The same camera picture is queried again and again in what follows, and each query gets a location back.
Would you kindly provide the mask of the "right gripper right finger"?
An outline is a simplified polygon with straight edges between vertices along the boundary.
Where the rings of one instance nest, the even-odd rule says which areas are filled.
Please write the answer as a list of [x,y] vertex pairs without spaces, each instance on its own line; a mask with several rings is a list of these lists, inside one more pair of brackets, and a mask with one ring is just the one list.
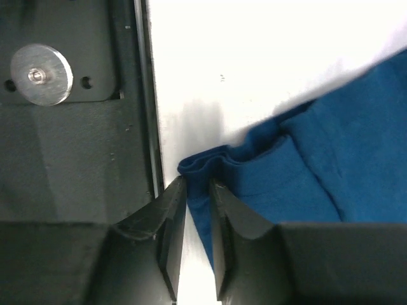
[[209,192],[223,304],[406,303],[404,224],[273,224],[219,182]]

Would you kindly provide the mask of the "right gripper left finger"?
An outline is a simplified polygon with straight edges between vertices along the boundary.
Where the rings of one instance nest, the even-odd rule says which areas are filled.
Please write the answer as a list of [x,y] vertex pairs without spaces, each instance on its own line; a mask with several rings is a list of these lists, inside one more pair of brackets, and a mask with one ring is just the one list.
[[2,304],[175,304],[186,209],[177,177],[116,224],[1,223]]

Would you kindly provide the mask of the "blue t shirt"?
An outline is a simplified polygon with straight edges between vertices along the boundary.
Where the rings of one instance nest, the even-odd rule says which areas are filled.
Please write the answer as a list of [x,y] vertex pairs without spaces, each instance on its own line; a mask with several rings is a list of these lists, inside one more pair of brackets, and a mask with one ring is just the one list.
[[273,223],[405,222],[406,53],[177,169],[208,258],[211,179]]

